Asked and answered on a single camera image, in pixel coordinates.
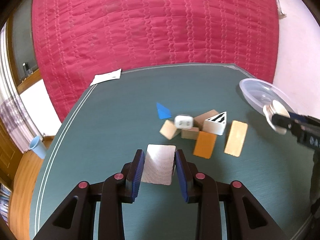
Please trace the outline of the white plastic cup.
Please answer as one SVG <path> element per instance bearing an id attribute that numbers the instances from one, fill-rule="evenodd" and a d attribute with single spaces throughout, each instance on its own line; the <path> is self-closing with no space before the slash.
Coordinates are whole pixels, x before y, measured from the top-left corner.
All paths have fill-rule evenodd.
<path id="1" fill-rule="evenodd" d="M 272 116 L 279 114 L 281 116 L 290 117 L 287 109 L 277 100 L 273 100 L 269 105 L 263 106 L 263 114 L 269 126 L 278 134 L 285 135 L 286 129 L 272 124 Z"/>

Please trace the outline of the large white striped wedge block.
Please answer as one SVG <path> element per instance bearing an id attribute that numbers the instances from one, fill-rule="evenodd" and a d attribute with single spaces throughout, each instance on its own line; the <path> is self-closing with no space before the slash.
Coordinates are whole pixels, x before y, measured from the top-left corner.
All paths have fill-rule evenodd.
<path id="1" fill-rule="evenodd" d="M 174 145 L 148 144 L 141 182 L 170 185 L 175 171 Z"/>

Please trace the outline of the clear plastic bowl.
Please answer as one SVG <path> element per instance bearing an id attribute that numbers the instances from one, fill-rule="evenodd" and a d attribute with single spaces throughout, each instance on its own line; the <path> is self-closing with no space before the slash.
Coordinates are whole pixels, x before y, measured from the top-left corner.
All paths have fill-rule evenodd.
<path id="1" fill-rule="evenodd" d="M 288 112 L 298 113 L 293 101 L 271 83 L 255 78 L 246 78 L 240 81 L 239 87 L 246 101 L 263 116 L 268 113 L 270 120 L 272 113 L 270 110 L 264 110 L 264 106 L 269 107 L 274 100 L 280 102 Z"/>

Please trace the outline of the yellow wooden block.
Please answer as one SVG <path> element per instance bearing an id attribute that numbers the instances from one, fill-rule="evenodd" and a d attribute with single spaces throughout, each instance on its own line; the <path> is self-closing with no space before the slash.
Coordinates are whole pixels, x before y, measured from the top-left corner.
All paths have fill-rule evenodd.
<path id="1" fill-rule="evenodd" d="M 233 120 L 229 131 L 224 153 L 240 157 L 247 134 L 248 124 Z"/>

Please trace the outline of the natural wooden triangle block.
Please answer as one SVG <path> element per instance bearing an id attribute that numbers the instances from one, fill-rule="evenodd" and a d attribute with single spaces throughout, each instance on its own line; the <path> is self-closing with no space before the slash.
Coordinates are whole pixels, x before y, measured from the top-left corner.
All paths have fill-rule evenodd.
<path id="1" fill-rule="evenodd" d="M 172 138 L 176 137 L 181 132 L 181 130 L 178 129 L 172 121 L 165 120 L 159 132 L 166 139 L 171 140 Z"/>

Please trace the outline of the small white striped wedge block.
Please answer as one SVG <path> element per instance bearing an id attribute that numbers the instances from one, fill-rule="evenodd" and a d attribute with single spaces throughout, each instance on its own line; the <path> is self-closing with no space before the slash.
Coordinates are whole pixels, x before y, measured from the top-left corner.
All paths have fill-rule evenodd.
<path id="1" fill-rule="evenodd" d="M 223 135 L 227 125 L 227 112 L 219 113 L 206 119 L 203 123 L 202 131 L 215 135 Z"/>

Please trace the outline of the blue wooden wedge block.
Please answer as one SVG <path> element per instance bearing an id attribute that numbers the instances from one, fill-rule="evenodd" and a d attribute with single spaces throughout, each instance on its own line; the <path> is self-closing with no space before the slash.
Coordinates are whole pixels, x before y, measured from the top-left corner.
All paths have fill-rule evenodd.
<path id="1" fill-rule="evenodd" d="M 163 120 L 171 118 L 171 111 L 167 107 L 164 107 L 159 102 L 156 102 L 156 107 L 159 119 Z"/>

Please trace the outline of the orange wooden block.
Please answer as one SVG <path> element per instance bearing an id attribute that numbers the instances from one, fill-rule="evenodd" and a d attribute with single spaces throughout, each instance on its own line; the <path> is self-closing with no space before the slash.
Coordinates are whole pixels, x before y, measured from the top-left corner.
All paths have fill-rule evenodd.
<path id="1" fill-rule="evenodd" d="M 204 159 L 210 159 L 216 143 L 217 135 L 199 131 L 193 155 Z"/>

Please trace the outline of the white usb charger plug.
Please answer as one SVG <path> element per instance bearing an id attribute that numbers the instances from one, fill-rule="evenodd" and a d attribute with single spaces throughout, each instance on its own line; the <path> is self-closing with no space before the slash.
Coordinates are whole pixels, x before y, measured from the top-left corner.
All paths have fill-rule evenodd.
<path id="1" fill-rule="evenodd" d="M 178 129 L 191 129 L 194 125 L 194 119 L 189 115 L 177 115 L 174 118 L 174 124 Z"/>

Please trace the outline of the natural wooden cube block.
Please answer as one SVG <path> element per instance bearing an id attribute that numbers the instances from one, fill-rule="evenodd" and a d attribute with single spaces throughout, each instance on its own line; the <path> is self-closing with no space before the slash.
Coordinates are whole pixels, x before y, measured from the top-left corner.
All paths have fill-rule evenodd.
<path id="1" fill-rule="evenodd" d="M 181 138 L 196 140 L 199 135 L 199 128 L 192 127 L 191 129 L 181 129 Z"/>

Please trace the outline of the brown wooden block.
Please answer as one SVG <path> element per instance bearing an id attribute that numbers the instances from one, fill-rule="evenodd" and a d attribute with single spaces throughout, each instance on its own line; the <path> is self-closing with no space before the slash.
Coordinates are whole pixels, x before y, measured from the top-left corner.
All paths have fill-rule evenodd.
<path id="1" fill-rule="evenodd" d="M 212 109 L 206 113 L 203 113 L 201 115 L 194 117 L 194 126 L 198 127 L 200 130 L 202 130 L 204 121 L 208 118 L 211 118 L 212 116 L 217 115 L 217 114 L 218 114 L 218 112 L 216 110 Z"/>

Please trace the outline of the white paper card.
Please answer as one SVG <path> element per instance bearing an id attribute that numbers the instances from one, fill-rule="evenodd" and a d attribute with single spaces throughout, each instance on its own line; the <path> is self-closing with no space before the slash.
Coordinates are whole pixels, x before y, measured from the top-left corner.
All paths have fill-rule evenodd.
<path id="1" fill-rule="evenodd" d="M 93 81 L 90 83 L 90 86 L 93 86 L 102 82 L 110 81 L 110 80 L 120 79 L 121 71 L 122 69 L 120 68 L 118 70 L 115 70 L 109 73 L 95 75 L 93 78 Z"/>

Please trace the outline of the white curtain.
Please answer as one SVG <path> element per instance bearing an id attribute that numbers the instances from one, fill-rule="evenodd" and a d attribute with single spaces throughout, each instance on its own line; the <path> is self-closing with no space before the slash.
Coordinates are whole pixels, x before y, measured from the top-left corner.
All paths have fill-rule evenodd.
<path id="1" fill-rule="evenodd" d="M 12 79 L 6 27 L 1 29 L 1 120 L 18 149 L 23 153 L 27 152 L 34 134 L 30 126 L 30 116 Z"/>

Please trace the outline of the red quilted blanket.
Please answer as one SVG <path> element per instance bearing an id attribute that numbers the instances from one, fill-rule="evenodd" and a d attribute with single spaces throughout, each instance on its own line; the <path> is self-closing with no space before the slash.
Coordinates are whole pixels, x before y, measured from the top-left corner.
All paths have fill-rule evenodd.
<path id="1" fill-rule="evenodd" d="M 187 62 L 233 63 L 272 82 L 276 0 L 33 0 L 36 61 L 64 120 L 98 74 Z"/>

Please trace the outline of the wooden window frame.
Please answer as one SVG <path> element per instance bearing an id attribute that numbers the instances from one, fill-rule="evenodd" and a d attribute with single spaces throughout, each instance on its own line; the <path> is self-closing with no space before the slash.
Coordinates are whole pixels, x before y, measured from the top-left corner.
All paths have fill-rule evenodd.
<path id="1" fill-rule="evenodd" d="M 34 51 L 32 4 L 33 0 L 22 0 L 7 20 L 9 65 L 18 94 L 42 79 Z"/>

